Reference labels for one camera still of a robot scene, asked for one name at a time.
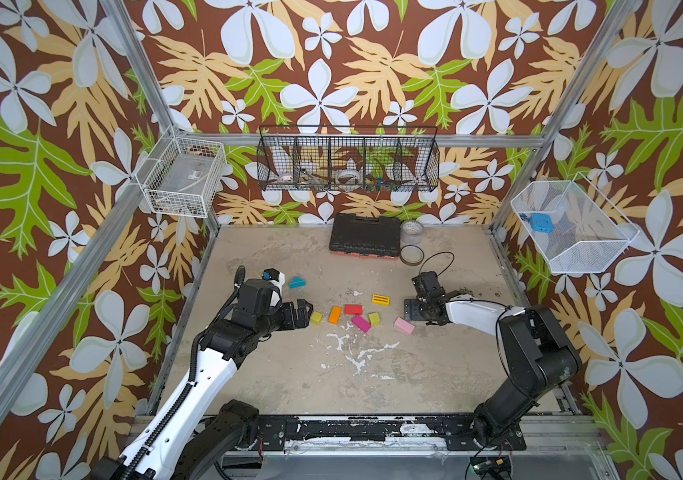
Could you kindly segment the light pink block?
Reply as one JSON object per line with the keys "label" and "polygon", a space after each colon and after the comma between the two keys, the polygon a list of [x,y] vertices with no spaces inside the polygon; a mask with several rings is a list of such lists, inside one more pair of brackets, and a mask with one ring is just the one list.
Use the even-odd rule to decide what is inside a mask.
{"label": "light pink block", "polygon": [[415,331],[415,326],[413,326],[413,324],[403,320],[403,318],[401,318],[401,317],[398,317],[395,320],[395,322],[393,322],[393,327],[395,327],[395,329],[397,329],[397,330],[399,330],[399,331],[401,331],[407,335],[411,335]]}

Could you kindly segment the magenta rectangular block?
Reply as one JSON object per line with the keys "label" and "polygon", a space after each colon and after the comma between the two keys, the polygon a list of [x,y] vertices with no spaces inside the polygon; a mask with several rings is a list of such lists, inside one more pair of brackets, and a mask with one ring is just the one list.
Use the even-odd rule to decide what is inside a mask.
{"label": "magenta rectangular block", "polygon": [[371,330],[371,323],[365,320],[365,318],[361,317],[361,315],[353,316],[353,318],[351,318],[351,323],[353,323],[355,327],[359,328],[359,330],[363,331],[363,333],[367,333],[369,330]]}

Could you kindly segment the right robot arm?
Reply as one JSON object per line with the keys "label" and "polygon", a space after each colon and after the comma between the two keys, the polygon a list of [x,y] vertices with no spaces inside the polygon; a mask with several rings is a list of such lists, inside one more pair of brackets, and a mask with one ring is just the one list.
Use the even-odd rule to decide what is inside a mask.
{"label": "right robot arm", "polygon": [[471,327],[495,340],[505,381],[473,412],[471,436],[481,448],[503,444],[545,394],[583,367],[579,352],[551,309],[509,306],[459,290],[447,292],[435,271],[411,278],[415,297],[403,302],[407,320]]}

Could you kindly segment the yellow red-striped block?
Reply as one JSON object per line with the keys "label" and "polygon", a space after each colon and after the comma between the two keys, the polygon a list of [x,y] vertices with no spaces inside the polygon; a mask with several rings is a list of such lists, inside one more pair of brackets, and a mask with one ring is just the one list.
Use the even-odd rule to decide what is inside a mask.
{"label": "yellow red-striped block", "polygon": [[371,303],[381,306],[390,306],[391,298],[389,298],[389,296],[375,294],[371,296]]}

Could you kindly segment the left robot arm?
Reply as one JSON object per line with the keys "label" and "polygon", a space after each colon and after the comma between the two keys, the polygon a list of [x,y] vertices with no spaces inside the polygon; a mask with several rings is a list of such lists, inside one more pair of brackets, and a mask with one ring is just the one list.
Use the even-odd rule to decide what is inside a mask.
{"label": "left robot arm", "polygon": [[314,306],[283,298],[286,276],[267,269],[245,278],[240,268],[234,290],[211,323],[193,340],[190,367],[148,427],[116,459],[92,468],[94,479],[198,479],[224,454],[256,439],[257,409],[231,402],[225,417],[194,433],[210,404],[245,359],[276,331],[309,326]]}

